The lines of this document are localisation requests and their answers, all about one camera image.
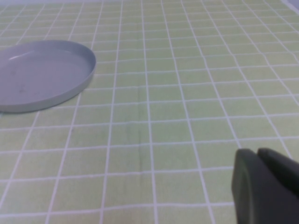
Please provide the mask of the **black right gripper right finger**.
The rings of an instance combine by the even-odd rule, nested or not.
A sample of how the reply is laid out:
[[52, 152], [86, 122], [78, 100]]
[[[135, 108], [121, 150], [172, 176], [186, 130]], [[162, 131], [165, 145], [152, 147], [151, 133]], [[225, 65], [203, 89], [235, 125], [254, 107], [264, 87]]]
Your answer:
[[299, 195], [299, 163], [270, 148], [259, 148], [258, 157], [275, 178], [294, 195]]

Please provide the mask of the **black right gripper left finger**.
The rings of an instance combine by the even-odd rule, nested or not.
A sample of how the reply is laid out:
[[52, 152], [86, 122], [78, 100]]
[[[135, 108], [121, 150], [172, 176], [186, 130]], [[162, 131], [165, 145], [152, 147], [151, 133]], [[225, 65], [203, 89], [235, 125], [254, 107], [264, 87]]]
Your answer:
[[239, 224], [299, 222], [299, 196], [275, 178], [257, 152], [236, 151], [231, 189]]

